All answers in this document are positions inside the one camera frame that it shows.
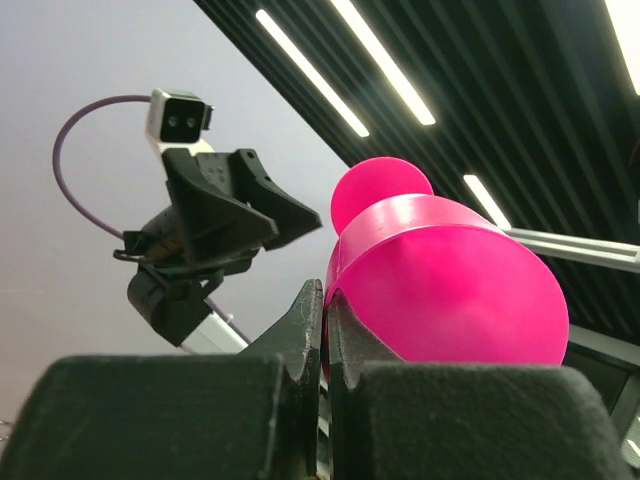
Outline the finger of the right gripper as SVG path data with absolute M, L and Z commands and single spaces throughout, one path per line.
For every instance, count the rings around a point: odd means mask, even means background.
M 280 249 L 322 226 L 319 214 L 278 187 L 251 149 L 234 152 L 234 173 L 238 175 L 240 199 L 274 221 L 277 235 L 263 246 Z
M 205 181 L 174 179 L 172 206 L 189 265 L 230 259 L 278 233 L 273 220 Z

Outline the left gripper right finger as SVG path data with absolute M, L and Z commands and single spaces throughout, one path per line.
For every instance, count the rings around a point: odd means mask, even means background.
M 599 393 L 567 367 L 402 361 L 327 308 L 336 479 L 628 479 Z

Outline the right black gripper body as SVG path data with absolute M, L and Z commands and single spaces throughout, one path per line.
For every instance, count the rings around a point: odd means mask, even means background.
M 116 259 L 196 270 L 264 244 L 265 216 L 248 205 L 228 154 L 170 148 L 161 161 L 171 204 L 141 230 L 124 232 Z

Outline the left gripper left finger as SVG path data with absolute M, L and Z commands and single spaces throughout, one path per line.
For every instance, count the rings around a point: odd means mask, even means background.
M 307 479 L 316 473 L 323 288 L 235 355 L 72 356 L 22 407 L 5 479 Z

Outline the magenta plastic wine glass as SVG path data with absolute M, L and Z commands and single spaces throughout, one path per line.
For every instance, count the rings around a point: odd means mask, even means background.
M 530 249 L 437 195 L 410 162 L 350 168 L 330 203 L 328 297 L 414 363 L 558 366 L 569 342 L 562 288 Z

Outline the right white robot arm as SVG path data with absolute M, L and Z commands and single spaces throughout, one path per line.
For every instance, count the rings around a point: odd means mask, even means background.
M 212 314 L 208 296 L 276 250 L 321 227 L 316 211 L 284 192 L 251 149 L 161 155 L 170 205 L 123 234 L 116 259 L 137 272 L 127 298 L 152 329 L 180 346 Z

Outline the aluminium frame rail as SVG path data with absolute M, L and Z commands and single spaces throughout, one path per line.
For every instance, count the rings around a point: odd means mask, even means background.
M 505 233 L 539 255 L 639 273 L 638 245 L 518 228 Z

